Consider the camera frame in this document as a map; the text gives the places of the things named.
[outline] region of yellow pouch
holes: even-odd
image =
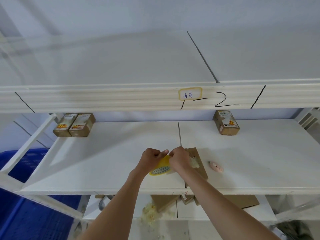
[[[160,160],[160,162],[158,163],[158,165],[155,167],[154,170],[152,170],[149,174],[151,176],[157,176],[157,175],[161,175],[164,173],[167,173],[171,170],[170,164],[169,164],[169,159],[171,157],[169,155],[166,155],[164,158],[162,158]]]

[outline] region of hand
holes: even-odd
[[[147,148],[141,156],[141,159],[136,166],[136,171],[145,177],[148,173],[155,169],[159,161],[168,154],[169,150],[160,152],[157,149]]]
[[[181,171],[192,168],[190,165],[190,156],[189,153],[182,147],[179,146],[173,149],[169,156],[171,156],[169,163],[170,166],[176,171],[177,173],[181,173]]]

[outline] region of blue plastic crate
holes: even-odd
[[[9,173],[22,181],[28,180],[47,153],[47,149],[30,149]],[[2,168],[17,151],[0,153]],[[51,195],[54,199],[77,209],[80,195]],[[0,239],[3,240],[64,240],[73,218],[0,189]]]

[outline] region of person's left hand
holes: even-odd
[[[138,171],[143,177],[150,173],[158,165],[159,161],[168,154],[169,150],[160,152],[157,149],[147,148],[141,156],[141,159],[136,166]]]

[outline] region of handwritten label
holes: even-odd
[[[202,98],[202,88],[182,88],[179,90],[179,100],[195,100]]]

